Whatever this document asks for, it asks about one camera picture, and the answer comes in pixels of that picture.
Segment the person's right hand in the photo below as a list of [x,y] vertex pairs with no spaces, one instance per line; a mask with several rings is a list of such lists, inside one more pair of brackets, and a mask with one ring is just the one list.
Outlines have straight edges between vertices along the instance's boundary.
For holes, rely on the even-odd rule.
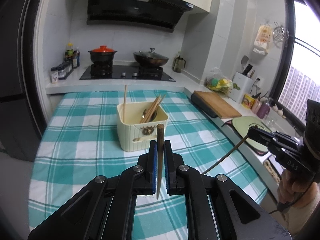
[[304,193],[304,195],[283,215],[285,222],[302,224],[310,220],[319,224],[319,217],[314,215],[319,205],[319,184],[310,181],[298,181],[290,171],[284,170],[278,186],[280,203],[292,203],[299,193]]

